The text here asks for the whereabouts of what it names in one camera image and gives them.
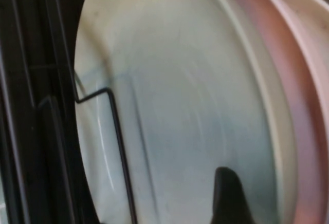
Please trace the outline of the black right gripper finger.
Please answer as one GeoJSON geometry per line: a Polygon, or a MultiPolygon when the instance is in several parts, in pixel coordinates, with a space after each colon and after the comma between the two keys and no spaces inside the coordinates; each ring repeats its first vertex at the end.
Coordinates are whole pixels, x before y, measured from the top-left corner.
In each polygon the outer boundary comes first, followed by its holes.
{"type": "Polygon", "coordinates": [[[211,223],[254,223],[242,183],[228,167],[215,171],[211,223]]]}

